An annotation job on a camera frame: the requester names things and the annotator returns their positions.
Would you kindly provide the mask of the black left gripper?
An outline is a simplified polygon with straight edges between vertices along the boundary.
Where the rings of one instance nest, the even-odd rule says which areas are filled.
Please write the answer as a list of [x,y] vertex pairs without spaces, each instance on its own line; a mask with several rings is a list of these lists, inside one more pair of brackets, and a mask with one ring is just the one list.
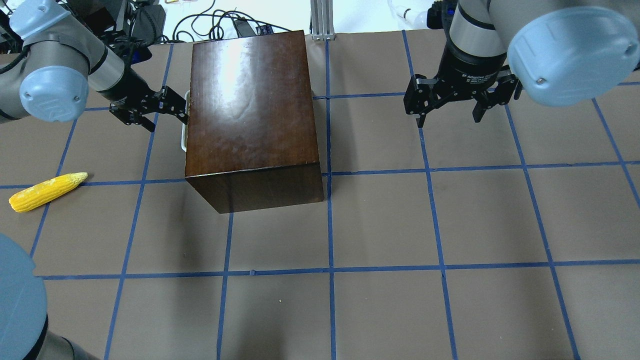
[[155,123],[140,114],[151,112],[174,116],[185,126],[189,123],[188,101],[182,95],[168,85],[153,91],[130,67],[124,68],[118,78],[94,73],[94,90],[109,100],[110,114],[124,125],[138,125],[154,133]]

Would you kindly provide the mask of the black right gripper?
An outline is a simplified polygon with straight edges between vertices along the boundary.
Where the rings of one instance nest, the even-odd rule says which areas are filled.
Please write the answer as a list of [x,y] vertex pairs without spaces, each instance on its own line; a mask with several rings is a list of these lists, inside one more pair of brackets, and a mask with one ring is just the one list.
[[[446,43],[435,78],[421,74],[410,77],[403,96],[406,114],[416,116],[416,125],[421,129],[432,110],[449,101],[474,98],[472,116],[475,123],[480,123],[487,110],[521,97],[523,84],[509,67],[503,67],[506,58],[506,52],[484,57],[469,54],[452,42]],[[496,87],[488,91],[494,82]]]

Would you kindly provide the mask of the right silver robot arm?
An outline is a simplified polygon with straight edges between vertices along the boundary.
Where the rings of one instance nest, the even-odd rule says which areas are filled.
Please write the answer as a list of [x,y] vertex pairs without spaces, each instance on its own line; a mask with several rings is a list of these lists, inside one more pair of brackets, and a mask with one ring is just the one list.
[[423,18],[446,43],[436,75],[412,75],[403,96],[419,128],[457,101],[475,101],[478,123],[522,91],[572,106],[639,70],[637,0],[435,0]]

